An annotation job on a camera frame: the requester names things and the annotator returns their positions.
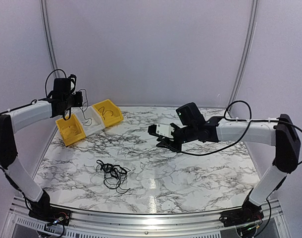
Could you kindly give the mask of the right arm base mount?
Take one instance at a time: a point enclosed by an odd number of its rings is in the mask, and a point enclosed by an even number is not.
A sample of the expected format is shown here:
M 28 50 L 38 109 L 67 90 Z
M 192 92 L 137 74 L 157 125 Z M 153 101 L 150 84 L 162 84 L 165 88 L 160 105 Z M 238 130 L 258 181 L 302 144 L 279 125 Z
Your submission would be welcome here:
M 219 221 L 224 227 L 237 226 L 245 223 L 259 221 L 264 218 L 261 206 L 245 205 L 238 209 L 223 211 Z

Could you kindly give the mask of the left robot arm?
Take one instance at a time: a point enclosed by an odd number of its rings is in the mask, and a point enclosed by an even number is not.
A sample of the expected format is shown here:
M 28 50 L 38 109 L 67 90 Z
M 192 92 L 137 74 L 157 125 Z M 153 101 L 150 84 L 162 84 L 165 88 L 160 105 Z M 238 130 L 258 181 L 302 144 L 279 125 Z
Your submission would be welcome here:
M 55 217 L 55 209 L 50 205 L 50 196 L 42 189 L 26 170 L 23 162 L 26 155 L 40 151 L 44 129 L 37 129 L 39 122 L 64 116 L 72 108 L 83 102 L 82 93 L 77 92 L 77 77 L 56 78 L 53 89 L 44 98 L 0 113 L 0 169 L 6 178 L 30 204 L 33 213 L 45 221 Z

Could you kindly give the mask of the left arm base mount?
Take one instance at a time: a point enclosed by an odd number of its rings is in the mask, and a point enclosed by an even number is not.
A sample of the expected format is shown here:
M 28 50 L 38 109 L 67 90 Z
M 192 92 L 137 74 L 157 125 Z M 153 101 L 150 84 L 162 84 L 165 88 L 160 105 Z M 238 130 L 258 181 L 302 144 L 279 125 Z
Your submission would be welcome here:
M 51 206 L 48 210 L 30 208 L 28 215 L 48 223 L 49 226 L 57 224 L 68 226 L 71 218 L 71 210 Z

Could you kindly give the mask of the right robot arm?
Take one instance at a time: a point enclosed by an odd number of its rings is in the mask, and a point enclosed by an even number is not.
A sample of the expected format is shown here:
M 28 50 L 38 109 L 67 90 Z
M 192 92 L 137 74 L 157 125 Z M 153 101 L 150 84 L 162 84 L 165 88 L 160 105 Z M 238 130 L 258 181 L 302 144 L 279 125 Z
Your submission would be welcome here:
M 176 113 L 182 127 L 174 123 L 148 127 L 148 134 L 157 137 L 158 147 L 180 153 L 184 143 L 195 140 L 203 143 L 230 141 L 232 145 L 243 141 L 275 147 L 271 166 L 238 210 L 242 222 L 250 221 L 268 196 L 301 164 L 301 141 L 297 134 L 300 129 L 287 114 L 276 119 L 252 119 L 251 115 L 248 119 L 230 119 L 225 115 L 205 119 L 194 102 L 179 107 Z

